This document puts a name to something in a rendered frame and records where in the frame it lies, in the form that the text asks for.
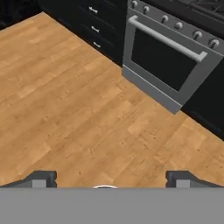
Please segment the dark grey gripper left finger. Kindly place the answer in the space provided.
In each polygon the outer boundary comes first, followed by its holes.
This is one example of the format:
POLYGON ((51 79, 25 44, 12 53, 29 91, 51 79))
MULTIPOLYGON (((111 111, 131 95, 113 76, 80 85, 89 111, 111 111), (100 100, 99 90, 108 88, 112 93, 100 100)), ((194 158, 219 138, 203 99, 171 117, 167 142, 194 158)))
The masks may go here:
POLYGON ((56 171, 33 171, 27 177, 10 182, 5 185, 0 185, 0 188, 17 187, 17 188, 56 188, 57 187, 57 172, 56 171))

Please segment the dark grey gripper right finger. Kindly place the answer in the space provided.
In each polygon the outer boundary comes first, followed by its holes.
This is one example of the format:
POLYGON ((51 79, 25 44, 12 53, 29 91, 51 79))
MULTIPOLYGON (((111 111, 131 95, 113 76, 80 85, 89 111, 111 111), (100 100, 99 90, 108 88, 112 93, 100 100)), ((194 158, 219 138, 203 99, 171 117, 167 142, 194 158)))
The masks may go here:
POLYGON ((201 187, 220 187, 215 183, 197 178, 189 171, 167 171, 165 173, 167 188, 201 188, 201 187))

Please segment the black base cupboard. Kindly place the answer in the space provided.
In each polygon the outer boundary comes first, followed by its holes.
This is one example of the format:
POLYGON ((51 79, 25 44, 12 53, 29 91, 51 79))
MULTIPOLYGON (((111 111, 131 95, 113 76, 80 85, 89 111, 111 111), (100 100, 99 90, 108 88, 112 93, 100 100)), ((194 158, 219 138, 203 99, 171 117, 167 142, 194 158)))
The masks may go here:
POLYGON ((224 58, 181 110, 224 141, 224 58))

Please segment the black drawer cabinet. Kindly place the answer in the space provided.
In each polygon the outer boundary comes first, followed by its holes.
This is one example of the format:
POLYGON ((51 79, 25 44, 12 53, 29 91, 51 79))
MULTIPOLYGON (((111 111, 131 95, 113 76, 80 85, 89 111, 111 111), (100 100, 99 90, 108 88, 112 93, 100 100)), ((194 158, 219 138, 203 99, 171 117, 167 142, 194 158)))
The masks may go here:
POLYGON ((38 0, 43 12, 118 66, 123 63, 127 2, 128 0, 38 0), (98 13, 90 11, 88 6, 98 10, 98 13))

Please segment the black hob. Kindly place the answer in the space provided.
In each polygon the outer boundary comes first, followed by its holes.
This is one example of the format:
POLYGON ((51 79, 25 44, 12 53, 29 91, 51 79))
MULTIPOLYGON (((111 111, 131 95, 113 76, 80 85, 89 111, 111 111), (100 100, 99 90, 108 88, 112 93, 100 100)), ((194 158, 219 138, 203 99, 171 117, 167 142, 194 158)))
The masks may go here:
POLYGON ((224 39, 224 0, 143 0, 224 39))

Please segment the black corner cupboard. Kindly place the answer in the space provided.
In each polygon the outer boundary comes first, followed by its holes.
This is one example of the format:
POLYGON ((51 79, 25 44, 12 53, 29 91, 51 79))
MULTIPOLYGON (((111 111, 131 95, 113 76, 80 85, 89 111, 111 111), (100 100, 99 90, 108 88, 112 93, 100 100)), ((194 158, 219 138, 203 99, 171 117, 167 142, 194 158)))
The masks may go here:
POLYGON ((0 31, 41 11, 38 0, 0 0, 0 31))

